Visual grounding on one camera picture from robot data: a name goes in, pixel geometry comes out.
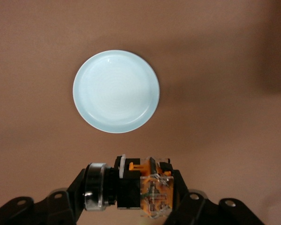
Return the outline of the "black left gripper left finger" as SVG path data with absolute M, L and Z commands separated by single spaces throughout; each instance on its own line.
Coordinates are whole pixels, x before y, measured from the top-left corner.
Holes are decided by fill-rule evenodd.
M 82 169 L 68 188 L 52 191 L 45 199 L 16 197 L 0 207 L 0 225 L 75 225 L 84 209 Z

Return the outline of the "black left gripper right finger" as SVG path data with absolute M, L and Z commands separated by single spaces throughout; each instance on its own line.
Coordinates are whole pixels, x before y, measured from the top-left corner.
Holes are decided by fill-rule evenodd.
M 218 204 L 205 193 L 190 190 L 179 170 L 173 170 L 173 210 L 166 225 L 262 225 L 263 222 L 240 200 L 223 198 Z

